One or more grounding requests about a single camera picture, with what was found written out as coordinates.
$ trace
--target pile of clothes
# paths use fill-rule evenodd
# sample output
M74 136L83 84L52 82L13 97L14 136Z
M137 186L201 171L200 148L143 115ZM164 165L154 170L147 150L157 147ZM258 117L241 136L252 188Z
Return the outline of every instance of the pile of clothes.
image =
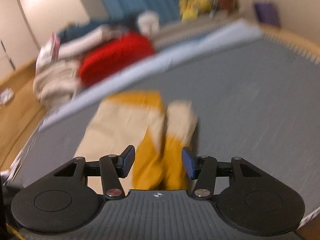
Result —
M159 16L145 11L53 33L36 61L35 96L49 110L60 107L79 91L153 55L148 36L158 31Z

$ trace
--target metal screw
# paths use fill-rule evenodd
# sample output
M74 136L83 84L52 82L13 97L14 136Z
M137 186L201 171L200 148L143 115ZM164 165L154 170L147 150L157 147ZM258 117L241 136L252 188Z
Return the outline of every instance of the metal screw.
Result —
M200 188L195 191L197 197L207 197L210 195L210 191L205 188Z
M118 188L111 188L108 189L106 193L109 197L119 197L122 194L122 191Z

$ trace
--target wooden floor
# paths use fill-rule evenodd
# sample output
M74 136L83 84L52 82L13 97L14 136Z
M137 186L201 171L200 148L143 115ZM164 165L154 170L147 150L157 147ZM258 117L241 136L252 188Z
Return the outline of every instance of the wooden floor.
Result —
M263 31L281 39L294 42L320 56L320 47L289 31L262 25ZM45 108L32 93L35 63L30 63L7 79L0 81L0 91L9 87L15 92L14 98L0 108L0 170L11 165L19 151L46 114ZM299 233L306 240L320 240L320 216L309 222Z
M46 114L32 93L35 62L31 62L0 82L0 91L11 88L14 97L0 106L0 170L6 170Z

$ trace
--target gray mattress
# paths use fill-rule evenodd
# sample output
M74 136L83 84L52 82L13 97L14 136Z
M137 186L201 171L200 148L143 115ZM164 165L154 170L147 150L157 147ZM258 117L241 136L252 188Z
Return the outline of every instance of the gray mattress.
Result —
M201 155L241 156L295 189L305 215L320 206L320 68L267 40L206 55L128 89L189 99ZM99 103L36 132L12 184L28 186L71 159ZM228 186L218 179L216 192Z

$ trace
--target blue gripper pad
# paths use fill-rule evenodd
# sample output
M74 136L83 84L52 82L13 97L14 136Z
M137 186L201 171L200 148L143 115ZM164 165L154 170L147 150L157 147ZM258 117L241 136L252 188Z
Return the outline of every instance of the blue gripper pad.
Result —
M136 151L134 149L134 146L130 145L128 146L124 152L121 154L121 157L123 158L123 166L121 169L121 178L126 178L129 174L129 171L133 165L134 159L136 156Z
M190 179L196 179L196 168L194 165L194 158L189 152L189 149L184 147L182 149L182 163Z

